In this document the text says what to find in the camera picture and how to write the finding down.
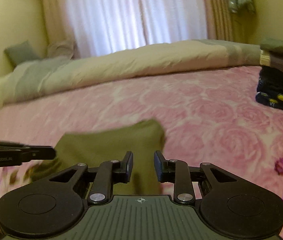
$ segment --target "gray pillow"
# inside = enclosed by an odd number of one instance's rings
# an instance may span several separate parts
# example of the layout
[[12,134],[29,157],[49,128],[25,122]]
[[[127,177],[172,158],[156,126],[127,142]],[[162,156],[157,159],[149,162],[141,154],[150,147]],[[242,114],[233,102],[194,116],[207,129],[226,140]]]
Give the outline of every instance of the gray pillow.
[[4,50],[4,53],[14,68],[23,62],[41,59],[33,50],[29,41],[8,47]]

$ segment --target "navy blanket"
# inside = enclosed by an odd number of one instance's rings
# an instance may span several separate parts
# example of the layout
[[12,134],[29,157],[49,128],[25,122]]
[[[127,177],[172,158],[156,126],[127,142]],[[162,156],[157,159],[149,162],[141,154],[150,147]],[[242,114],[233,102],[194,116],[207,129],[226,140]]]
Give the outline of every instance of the navy blanket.
[[283,72],[267,66],[262,67],[256,101],[283,110]]

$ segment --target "black clamp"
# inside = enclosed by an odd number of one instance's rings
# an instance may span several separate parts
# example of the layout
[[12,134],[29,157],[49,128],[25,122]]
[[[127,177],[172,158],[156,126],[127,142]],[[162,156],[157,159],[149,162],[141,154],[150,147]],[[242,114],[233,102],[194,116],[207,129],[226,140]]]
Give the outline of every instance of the black clamp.
[[194,205],[193,181],[204,181],[205,173],[197,167],[190,167],[184,161],[166,160],[160,151],[154,154],[154,166],[158,181],[174,183],[173,201],[179,204]]
[[89,204],[104,204],[111,200],[113,185],[127,184],[133,170],[133,153],[127,152],[122,161],[103,162],[98,168],[88,168],[88,181],[93,182],[87,201]]
[[20,166],[31,160],[53,160],[56,152],[50,146],[31,146],[0,141],[0,167]]

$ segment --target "gray gripper base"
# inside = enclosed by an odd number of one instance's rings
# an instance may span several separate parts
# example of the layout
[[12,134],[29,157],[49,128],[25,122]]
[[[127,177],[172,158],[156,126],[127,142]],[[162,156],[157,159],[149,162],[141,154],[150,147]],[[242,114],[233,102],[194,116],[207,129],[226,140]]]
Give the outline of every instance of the gray gripper base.
[[[3,240],[13,240],[6,236]],[[88,209],[69,231],[49,240],[226,240],[210,230],[191,207],[169,196],[114,196]],[[279,240],[273,236],[268,240]]]

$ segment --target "beige curtain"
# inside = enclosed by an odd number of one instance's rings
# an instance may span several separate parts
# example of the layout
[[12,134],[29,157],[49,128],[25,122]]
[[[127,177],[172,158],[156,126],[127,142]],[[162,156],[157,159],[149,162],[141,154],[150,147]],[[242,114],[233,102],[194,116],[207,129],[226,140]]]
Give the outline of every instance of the beige curtain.
[[209,39],[233,41],[233,29],[227,0],[205,0]]
[[65,15],[66,0],[43,0],[45,24],[49,43],[66,39],[74,40],[70,32],[68,16]]

